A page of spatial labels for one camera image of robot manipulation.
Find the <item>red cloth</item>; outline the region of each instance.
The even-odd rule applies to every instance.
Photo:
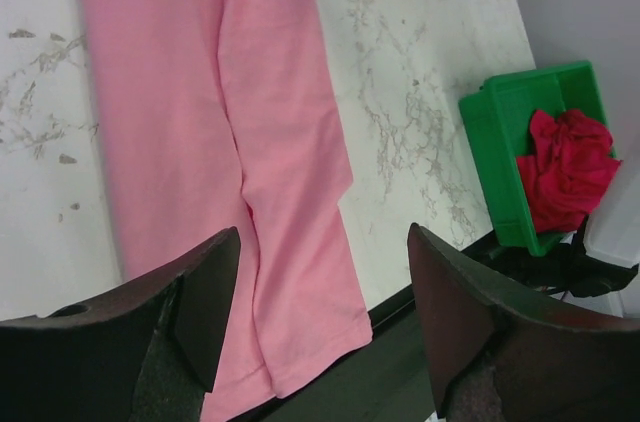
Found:
[[[535,155],[517,157],[536,232],[570,232],[600,203],[620,161],[600,122],[571,109],[553,120],[537,110],[529,126]]]

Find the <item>folded pink garment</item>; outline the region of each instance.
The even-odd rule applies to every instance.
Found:
[[[242,255],[202,420],[366,344],[337,202],[351,183],[315,0],[83,0],[127,273],[235,225]]]

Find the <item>pink fabric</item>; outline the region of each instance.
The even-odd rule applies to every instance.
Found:
[[[371,339],[337,202],[351,183],[315,0],[83,0],[128,275],[235,225],[224,421]]]

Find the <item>crumpled red fabric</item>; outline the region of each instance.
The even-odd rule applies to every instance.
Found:
[[[535,155],[517,157],[536,232],[577,230],[600,203],[620,161],[606,126],[571,109],[556,120],[537,110]]]

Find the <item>wall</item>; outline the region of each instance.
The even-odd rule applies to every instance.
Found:
[[[0,0],[0,320],[117,285],[76,0]]]
[[[640,130],[640,0],[518,0],[538,66],[593,62],[619,155]],[[622,293],[640,313],[640,280]]]

